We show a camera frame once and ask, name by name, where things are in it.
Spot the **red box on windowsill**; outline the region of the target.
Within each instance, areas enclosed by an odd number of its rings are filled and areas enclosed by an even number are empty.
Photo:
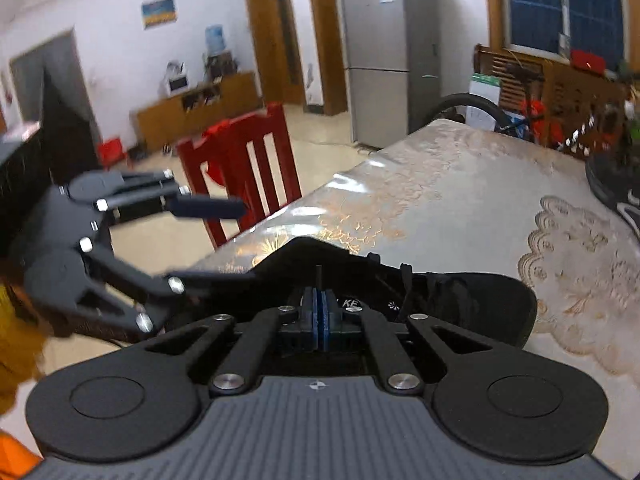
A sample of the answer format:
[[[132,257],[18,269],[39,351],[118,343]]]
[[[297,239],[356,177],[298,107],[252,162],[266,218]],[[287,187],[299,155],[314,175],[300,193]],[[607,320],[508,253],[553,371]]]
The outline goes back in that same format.
[[[579,70],[590,75],[604,77],[606,62],[602,56],[586,52],[583,50],[570,50],[570,66],[574,70]]]

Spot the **blue water dispenser bottle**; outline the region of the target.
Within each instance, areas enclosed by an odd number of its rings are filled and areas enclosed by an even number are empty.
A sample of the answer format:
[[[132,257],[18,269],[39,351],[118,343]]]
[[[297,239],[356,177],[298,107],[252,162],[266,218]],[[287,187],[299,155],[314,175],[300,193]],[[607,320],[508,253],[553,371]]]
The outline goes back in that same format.
[[[205,42],[208,56],[220,55],[227,50],[224,28],[221,25],[208,26],[205,29]]]

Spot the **black shoelace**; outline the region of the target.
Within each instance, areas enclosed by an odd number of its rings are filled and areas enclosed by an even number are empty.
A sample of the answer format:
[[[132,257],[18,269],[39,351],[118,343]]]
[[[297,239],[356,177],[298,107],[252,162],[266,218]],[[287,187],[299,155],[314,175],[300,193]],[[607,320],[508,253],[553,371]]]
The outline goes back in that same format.
[[[316,285],[316,291],[317,292],[322,292],[323,290],[323,274],[322,274],[322,265],[318,264],[318,266],[316,266],[316,281],[314,282],[314,284]]]

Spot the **red wooden chair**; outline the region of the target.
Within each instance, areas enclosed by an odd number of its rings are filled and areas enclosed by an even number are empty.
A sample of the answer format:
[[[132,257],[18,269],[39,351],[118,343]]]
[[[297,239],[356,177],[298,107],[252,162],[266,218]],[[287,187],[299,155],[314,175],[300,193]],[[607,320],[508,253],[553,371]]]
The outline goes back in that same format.
[[[241,232],[283,207],[267,154],[267,136],[276,149],[285,203],[293,203],[302,197],[302,189],[280,103],[269,103],[264,112],[225,119],[206,129],[198,140],[184,139],[176,145],[192,192],[207,195],[206,181],[212,180],[247,206],[236,222]]]

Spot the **black bicycle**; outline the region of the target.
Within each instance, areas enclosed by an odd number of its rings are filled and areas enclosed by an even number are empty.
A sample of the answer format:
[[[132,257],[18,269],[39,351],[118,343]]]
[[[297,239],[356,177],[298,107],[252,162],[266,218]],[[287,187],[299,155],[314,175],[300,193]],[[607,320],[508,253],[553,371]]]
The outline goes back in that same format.
[[[611,79],[573,67],[531,70],[518,63],[506,66],[506,73],[520,84],[523,99],[515,115],[498,104],[495,133],[581,160],[605,152],[624,164],[639,155],[637,129],[625,110],[632,103],[637,73]],[[466,124],[465,110],[471,104],[477,99],[469,92],[450,94],[426,113],[424,122],[448,119]]]

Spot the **white green box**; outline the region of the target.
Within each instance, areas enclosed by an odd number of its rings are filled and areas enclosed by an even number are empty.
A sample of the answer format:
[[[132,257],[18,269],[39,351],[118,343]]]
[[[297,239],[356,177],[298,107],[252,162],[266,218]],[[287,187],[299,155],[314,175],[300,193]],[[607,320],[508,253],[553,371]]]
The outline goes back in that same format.
[[[470,80],[469,94],[477,99],[465,110],[465,122],[468,126],[486,131],[494,131],[498,127],[496,119],[501,93],[500,79],[480,73],[474,73]]]

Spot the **silver refrigerator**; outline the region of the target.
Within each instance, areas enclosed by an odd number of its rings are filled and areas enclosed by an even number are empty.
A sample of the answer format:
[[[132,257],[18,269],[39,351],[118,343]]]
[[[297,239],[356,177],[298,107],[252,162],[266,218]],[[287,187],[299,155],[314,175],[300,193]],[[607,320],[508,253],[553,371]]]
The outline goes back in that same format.
[[[386,148],[440,99],[438,0],[337,0],[352,140]]]

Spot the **wooden sideboard cabinet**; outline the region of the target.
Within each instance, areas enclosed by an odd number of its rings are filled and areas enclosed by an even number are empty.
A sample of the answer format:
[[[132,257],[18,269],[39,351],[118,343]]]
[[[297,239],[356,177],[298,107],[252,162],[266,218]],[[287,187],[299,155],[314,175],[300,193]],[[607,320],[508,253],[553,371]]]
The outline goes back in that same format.
[[[239,72],[135,110],[131,121],[139,143],[156,152],[261,107],[255,74]]]

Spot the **white microwave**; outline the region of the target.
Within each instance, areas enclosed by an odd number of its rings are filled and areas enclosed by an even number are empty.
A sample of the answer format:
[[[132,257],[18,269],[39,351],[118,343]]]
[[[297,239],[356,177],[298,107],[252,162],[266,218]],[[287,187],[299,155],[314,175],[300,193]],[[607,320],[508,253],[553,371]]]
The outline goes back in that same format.
[[[166,74],[163,79],[163,90],[168,98],[190,89],[187,73]]]

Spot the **black sneaker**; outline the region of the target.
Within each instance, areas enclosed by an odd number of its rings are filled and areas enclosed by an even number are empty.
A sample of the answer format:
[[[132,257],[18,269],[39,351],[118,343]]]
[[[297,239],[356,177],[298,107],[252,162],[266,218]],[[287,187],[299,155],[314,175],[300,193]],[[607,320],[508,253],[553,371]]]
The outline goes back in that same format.
[[[620,216],[639,237],[639,173],[619,165],[614,156],[602,152],[586,161],[590,190],[600,202]]]
[[[408,264],[386,266],[375,254],[354,255],[312,237],[296,237],[243,273],[180,273],[188,301],[171,315],[168,330],[218,313],[240,322],[262,310],[298,304],[316,286],[322,265],[323,290],[341,306],[356,304],[403,323],[424,313],[470,332],[523,347],[537,315],[535,293],[515,278],[490,273],[418,273]]]

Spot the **floral lace tablecloth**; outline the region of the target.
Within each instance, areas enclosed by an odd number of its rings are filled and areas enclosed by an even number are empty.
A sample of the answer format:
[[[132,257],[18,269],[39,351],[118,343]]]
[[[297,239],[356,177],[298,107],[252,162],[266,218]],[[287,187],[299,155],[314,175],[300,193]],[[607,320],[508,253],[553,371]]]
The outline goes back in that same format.
[[[198,263],[241,272],[296,236],[389,266],[510,275],[538,314],[527,349],[604,389],[597,458],[639,470],[639,244],[591,193],[577,159],[524,141],[434,122],[249,229]]]

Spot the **framed wall picture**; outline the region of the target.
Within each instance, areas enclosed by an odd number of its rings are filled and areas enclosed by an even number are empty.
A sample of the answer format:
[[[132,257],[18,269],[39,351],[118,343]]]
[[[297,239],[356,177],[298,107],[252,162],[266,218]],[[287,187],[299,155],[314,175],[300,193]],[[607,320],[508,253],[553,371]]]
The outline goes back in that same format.
[[[145,29],[177,21],[175,0],[153,0],[142,3],[142,21]]]

